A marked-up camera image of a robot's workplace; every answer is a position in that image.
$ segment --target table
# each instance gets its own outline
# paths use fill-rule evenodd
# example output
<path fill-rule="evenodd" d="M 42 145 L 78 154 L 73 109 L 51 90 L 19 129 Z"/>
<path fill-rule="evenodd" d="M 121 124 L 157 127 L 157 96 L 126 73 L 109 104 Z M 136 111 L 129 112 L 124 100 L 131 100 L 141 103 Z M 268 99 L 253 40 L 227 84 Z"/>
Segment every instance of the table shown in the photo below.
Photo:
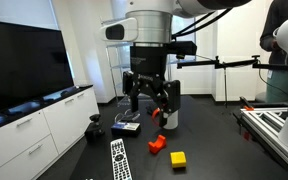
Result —
<path fill-rule="evenodd" d="M 123 137 L 133 179 L 288 179 L 286 170 L 230 131 L 212 109 L 199 105 L 190 96 L 182 96 L 181 103 L 178 128 L 164 130 L 151 122 L 145 102 L 141 102 L 141 134 L 136 138 Z M 102 114 L 106 134 L 85 147 L 71 179 L 113 179 L 110 142 L 120 137 L 113 137 L 110 127 L 115 115 L 126 109 L 112 107 Z M 167 147 L 152 155 L 147 143 L 154 142 L 159 134 L 166 137 Z M 185 152 L 186 169 L 171 168 L 170 152 L 176 151 Z"/>

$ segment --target black cable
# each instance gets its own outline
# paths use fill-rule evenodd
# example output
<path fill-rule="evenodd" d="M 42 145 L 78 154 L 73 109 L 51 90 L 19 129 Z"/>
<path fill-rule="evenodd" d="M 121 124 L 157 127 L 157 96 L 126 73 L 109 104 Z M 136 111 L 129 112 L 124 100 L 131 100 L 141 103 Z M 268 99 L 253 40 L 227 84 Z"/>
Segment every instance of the black cable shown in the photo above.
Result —
<path fill-rule="evenodd" d="M 187 31 L 188 29 L 190 29 L 191 27 L 195 26 L 196 24 L 200 23 L 201 21 L 203 21 L 204 19 L 208 18 L 210 15 L 212 15 L 214 12 L 208 13 L 205 16 L 203 16 L 201 19 L 195 21 L 194 23 L 192 23 L 191 25 L 187 26 L 186 28 L 182 29 L 181 31 L 175 33 L 175 34 L 181 34 L 185 31 Z"/>
<path fill-rule="evenodd" d="M 181 36 L 186 36 L 186 35 L 189 35 L 189 34 L 192 34 L 194 32 L 197 32 L 209 25 L 211 25 L 212 23 L 216 22 L 217 20 L 219 20 L 220 18 L 222 18 L 224 15 L 226 15 L 228 12 L 230 12 L 232 10 L 232 8 L 230 9 L 226 9 L 224 12 L 222 12 L 220 15 L 216 16 L 215 18 L 213 18 L 212 20 L 208 21 L 207 23 L 203 24 L 202 26 L 198 27 L 198 28 L 195 28 L 191 31 L 187 31 L 183 34 L 175 34 L 175 35 L 172 35 L 172 39 L 175 39 L 176 37 L 181 37 Z"/>
<path fill-rule="evenodd" d="M 278 88 L 278 87 L 276 87 L 276 86 L 273 86 L 272 84 L 269 84 L 268 82 L 266 82 L 266 81 L 262 78 L 261 69 L 259 69 L 258 72 L 259 72 L 260 79 L 261 79 L 265 84 L 267 84 L 268 86 L 271 86 L 271 87 L 273 87 L 273 88 L 281 91 L 282 93 L 284 93 L 285 95 L 288 96 L 288 93 L 287 93 L 287 92 L 285 92 L 285 91 L 283 91 L 282 89 L 280 89 L 280 88 Z"/>

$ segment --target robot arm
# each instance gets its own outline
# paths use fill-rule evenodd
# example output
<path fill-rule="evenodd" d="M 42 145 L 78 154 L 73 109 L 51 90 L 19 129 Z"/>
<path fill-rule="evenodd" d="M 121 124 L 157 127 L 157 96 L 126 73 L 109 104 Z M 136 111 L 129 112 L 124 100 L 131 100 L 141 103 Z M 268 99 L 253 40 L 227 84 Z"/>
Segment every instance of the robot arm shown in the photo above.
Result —
<path fill-rule="evenodd" d="M 126 19 L 100 29 L 105 41 L 133 42 L 131 71 L 123 74 L 123 93 L 130 96 L 132 112 L 138 110 L 137 96 L 150 96 L 160 108 L 160 127 L 177 127 L 180 82 L 165 81 L 168 54 L 195 55 L 192 42 L 172 40 L 173 15 L 196 17 L 216 10 L 234 8 L 251 0 L 127 0 Z"/>

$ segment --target cable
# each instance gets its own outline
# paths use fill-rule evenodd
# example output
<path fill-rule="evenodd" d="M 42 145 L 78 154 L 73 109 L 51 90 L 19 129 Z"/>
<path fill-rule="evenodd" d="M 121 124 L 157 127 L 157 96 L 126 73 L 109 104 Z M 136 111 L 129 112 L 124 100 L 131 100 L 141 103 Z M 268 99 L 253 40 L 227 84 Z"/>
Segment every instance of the cable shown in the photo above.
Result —
<path fill-rule="evenodd" d="M 261 79 L 265 84 L 267 84 L 267 85 L 269 85 L 269 86 L 271 86 L 271 87 L 273 87 L 273 88 L 281 91 L 282 93 L 284 93 L 285 95 L 288 96 L 288 93 L 287 93 L 287 92 L 285 92 L 285 91 L 283 91 L 282 89 L 280 89 L 280 88 L 278 88 L 278 87 L 276 87 L 276 86 L 273 86 L 272 84 L 269 84 L 268 82 L 266 82 L 266 81 L 262 78 L 261 69 L 259 69 L 258 72 L 259 72 L 260 79 Z"/>
<path fill-rule="evenodd" d="M 140 117 L 140 113 L 137 111 L 135 113 L 131 113 L 131 114 L 128 114 L 128 112 L 130 112 L 131 109 L 128 109 L 125 111 L 125 113 L 118 113 L 116 116 L 115 116 L 115 119 L 114 119 L 114 122 L 117 123 L 117 122 L 120 122 L 122 121 L 123 119 L 129 119 L 131 121 L 135 121 L 138 117 Z"/>
<path fill-rule="evenodd" d="M 196 24 L 200 23 L 201 21 L 203 21 L 204 19 L 208 18 L 210 15 L 212 15 L 215 11 L 206 14 L 205 16 L 203 16 L 201 19 L 195 21 L 194 23 L 192 23 L 191 25 L 187 26 L 186 28 L 182 29 L 181 31 L 175 33 L 175 34 L 181 34 L 185 31 L 187 31 L 188 29 L 190 29 L 191 27 L 195 26 Z"/>
<path fill-rule="evenodd" d="M 203 58 L 203 59 L 211 60 L 211 61 L 216 61 L 215 59 L 211 59 L 211 58 L 208 58 L 208 57 L 205 57 L 205 56 L 200 56 L 200 55 L 195 55 L 195 56 Z"/>
<path fill-rule="evenodd" d="M 226 9 L 224 12 L 222 12 L 220 15 L 216 16 L 215 18 L 213 18 L 212 20 L 208 21 L 207 23 L 203 24 L 202 26 L 198 27 L 198 28 L 195 28 L 191 31 L 188 31 L 188 32 L 185 32 L 183 34 L 174 34 L 172 35 L 172 39 L 175 39 L 176 37 L 181 37 L 181 36 L 186 36 L 186 35 L 189 35 L 189 34 L 192 34 L 194 32 L 197 32 L 207 26 L 209 26 L 210 24 L 216 22 L 217 20 L 219 20 L 220 18 L 222 18 L 224 15 L 226 15 L 228 12 L 230 12 L 232 10 L 232 8 L 230 9 Z"/>

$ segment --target television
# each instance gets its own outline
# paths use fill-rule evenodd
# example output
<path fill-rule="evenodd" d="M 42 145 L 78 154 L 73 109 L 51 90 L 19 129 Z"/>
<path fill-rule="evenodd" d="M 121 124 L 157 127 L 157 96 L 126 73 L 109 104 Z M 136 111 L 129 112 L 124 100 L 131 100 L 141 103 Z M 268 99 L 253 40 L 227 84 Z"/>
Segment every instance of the television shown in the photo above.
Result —
<path fill-rule="evenodd" d="M 61 31 L 0 22 L 0 111 L 73 85 Z"/>

